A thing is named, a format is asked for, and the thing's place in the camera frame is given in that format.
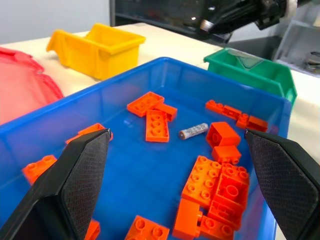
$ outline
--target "orange lego brick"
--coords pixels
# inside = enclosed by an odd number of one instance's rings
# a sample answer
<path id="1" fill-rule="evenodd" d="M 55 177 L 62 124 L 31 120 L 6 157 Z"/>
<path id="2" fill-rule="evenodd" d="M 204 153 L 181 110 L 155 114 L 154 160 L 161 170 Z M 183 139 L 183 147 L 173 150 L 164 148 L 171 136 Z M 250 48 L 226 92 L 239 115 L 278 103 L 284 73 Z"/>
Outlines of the orange lego brick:
<path id="1" fill-rule="evenodd" d="M 221 165 L 205 156 L 198 156 L 182 191 L 184 199 L 208 209 L 219 181 Z"/>
<path id="2" fill-rule="evenodd" d="M 72 140 L 75 140 L 77 138 L 79 138 L 80 136 L 82 135 L 85 135 L 85 134 L 90 134 L 90 133 L 93 133 L 95 131 L 99 131 L 99 130 L 103 130 L 103 129 L 106 129 L 104 126 L 102 126 L 100 123 L 96 123 L 96 124 L 93 124 L 81 131 L 78 131 L 78 134 L 77 136 L 74 136 L 70 139 L 68 139 L 67 141 L 65 141 L 66 144 L 69 144 Z M 110 138 L 110 141 L 114 138 L 114 134 L 111 133 L 111 138 Z"/>
<path id="3" fill-rule="evenodd" d="M 248 121 L 249 121 L 249 115 L 246 113 L 242 113 L 239 116 L 239 119 L 236 121 L 236 126 L 242 129 L 245 129 L 248 125 Z"/>
<path id="4" fill-rule="evenodd" d="M 215 146 L 212 150 L 212 157 L 218 163 L 228 163 L 236 165 L 239 163 L 241 158 L 241 153 L 238 151 L 237 147 L 232 146 Z"/>
<path id="5" fill-rule="evenodd" d="M 268 129 L 268 122 L 254 116 L 250 116 L 246 127 L 248 129 L 253 129 L 265 133 Z"/>
<path id="6" fill-rule="evenodd" d="M 234 230 L 221 222 L 203 216 L 200 224 L 200 234 L 208 239 L 233 240 Z"/>
<path id="7" fill-rule="evenodd" d="M 168 119 L 165 112 L 148 110 L 145 128 L 145 140 L 147 142 L 169 142 Z"/>
<path id="8" fill-rule="evenodd" d="M 241 111 L 238 109 L 235 109 L 234 107 L 225 105 L 222 110 L 222 115 L 227 116 L 234 120 L 238 120 L 238 118 L 241 115 Z"/>
<path id="9" fill-rule="evenodd" d="M 86 235 L 84 240 L 96 240 L 98 235 L 100 234 L 100 223 L 94 219 L 91 219 L 89 228 L 86 231 Z"/>
<path id="10" fill-rule="evenodd" d="M 169 122 L 172 122 L 176 118 L 178 112 L 178 109 L 175 107 L 164 103 L 157 104 L 154 109 L 165 112 Z"/>
<path id="11" fill-rule="evenodd" d="M 102 126 L 100 123 L 96 123 L 96 124 L 93 124 L 85 129 L 79 131 L 78 134 L 79 135 L 90 134 L 95 131 L 99 131 L 99 130 L 103 130 L 103 129 L 106 129 L 106 128 L 104 126 Z"/>
<path id="12" fill-rule="evenodd" d="M 213 100 L 209 100 L 206 102 L 205 108 L 215 113 L 221 114 L 224 109 L 224 105 L 222 103 L 216 103 Z"/>
<path id="13" fill-rule="evenodd" d="M 172 236 L 183 240 L 198 238 L 200 235 L 198 222 L 202 217 L 203 213 L 200 211 L 199 204 L 182 198 L 176 214 Z"/>
<path id="14" fill-rule="evenodd" d="M 238 146 L 241 137 L 225 121 L 213 122 L 210 125 L 206 141 L 213 148 L 215 146 Z"/>
<path id="15" fill-rule="evenodd" d="M 57 159 L 53 155 L 44 156 L 41 160 L 28 164 L 22 172 L 28 182 L 32 185 L 37 178 L 50 168 Z"/>
<path id="16" fill-rule="evenodd" d="M 147 110 L 152 110 L 156 105 L 163 103 L 165 98 L 158 94 L 155 94 L 152 91 L 147 92 L 145 95 L 139 97 L 137 100 L 129 103 L 126 106 L 126 109 L 138 115 L 139 117 L 143 117 L 147 114 Z"/>
<path id="17" fill-rule="evenodd" d="M 212 201 L 207 216 L 220 223 L 232 227 L 234 230 L 239 230 L 241 227 L 241 214 L 236 214 L 235 211 L 227 206 L 224 206 L 216 201 Z"/>
<path id="18" fill-rule="evenodd" d="M 136 216 L 124 240 L 166 240 L 169 228 Z"/>
<path id="19" fill-rule="evenodd" d="M 249 175 L 244 167 L 222 166 L 219 182 L 213 200 L 241 216 L 248 202 Z"/>

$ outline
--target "yellow plastic bin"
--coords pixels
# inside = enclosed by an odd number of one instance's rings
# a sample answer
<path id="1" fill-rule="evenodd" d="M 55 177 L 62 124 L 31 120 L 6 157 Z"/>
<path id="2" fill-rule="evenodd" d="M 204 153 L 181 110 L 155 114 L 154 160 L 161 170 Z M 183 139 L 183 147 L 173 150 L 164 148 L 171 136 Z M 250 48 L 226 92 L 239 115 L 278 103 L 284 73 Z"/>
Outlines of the yellow plastic bin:
<path id="1" fill-rule="evenodd" d="M 139 45 L 146 38 L 96 23 L 85 37 L 56 30 L 46 47 L 62 65 L 105 80 L 138 65 Z"/>

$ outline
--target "table surface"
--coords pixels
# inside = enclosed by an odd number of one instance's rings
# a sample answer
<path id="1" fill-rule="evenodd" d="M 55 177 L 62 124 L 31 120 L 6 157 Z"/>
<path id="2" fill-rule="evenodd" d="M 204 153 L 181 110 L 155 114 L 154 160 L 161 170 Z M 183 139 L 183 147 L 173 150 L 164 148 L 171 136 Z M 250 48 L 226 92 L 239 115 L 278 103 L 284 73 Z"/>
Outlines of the table surface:
<path id="1" fill-rule="evenodd" d="M 221 47 L 198 41 L 162 28 L 136 23 L 116 27 L 146 37 L 140 46 L 138 64 L 144 64 L 159 57 L 171 57 L 182 62 L 208 68 L 203 62 L 205 56 L 217 52 Z M 76 33 L 85 36 L 87 32 Z M 45 74 L 60 86 L 68 96 L 99 81 L 62 66 L 55 52 L 46 52 L 50 38 L 14 42 L 1 47 L 30 54 L 45 68 Z M 291 71 L 298 97 L 295 101 L 289 124 L 288 138 L 298 142 L 318 163 L 320 163 L 320 78 Z M 276 240 L 284 240 L 279 227 Z"/>

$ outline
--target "battery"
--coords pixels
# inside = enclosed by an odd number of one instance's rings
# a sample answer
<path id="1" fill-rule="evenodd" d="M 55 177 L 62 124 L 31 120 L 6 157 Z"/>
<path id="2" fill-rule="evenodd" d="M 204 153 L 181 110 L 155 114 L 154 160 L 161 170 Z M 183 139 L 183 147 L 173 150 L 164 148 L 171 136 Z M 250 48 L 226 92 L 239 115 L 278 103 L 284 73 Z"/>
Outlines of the battery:
<path id="1" fill-rule="evenodd" d="M 208 124 L 206 123 L 201 123 L 199 125 L 190 127 L 188 129 L 184 129 L 179 131 L 179 138 L 181 138 L 182 140 L 186 140 L 188 138 L 191 138 L 193 136 L 202 134 L 204 132 L 206 132 L 209 129 Z"/>

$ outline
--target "green plastic bin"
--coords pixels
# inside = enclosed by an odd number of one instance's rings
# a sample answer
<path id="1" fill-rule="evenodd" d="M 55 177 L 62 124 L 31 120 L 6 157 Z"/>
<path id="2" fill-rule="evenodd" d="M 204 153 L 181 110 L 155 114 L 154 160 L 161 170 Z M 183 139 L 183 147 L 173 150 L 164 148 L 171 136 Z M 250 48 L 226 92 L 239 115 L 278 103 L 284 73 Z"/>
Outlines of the green plastic bin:
<path id="1" fill-rule="evenodd" d="M 294 105 L 297 91 L 287 66 L 232 48 L 206 56 L 204 62 L 209 63 L 210 72 L 284 97 Z"/>

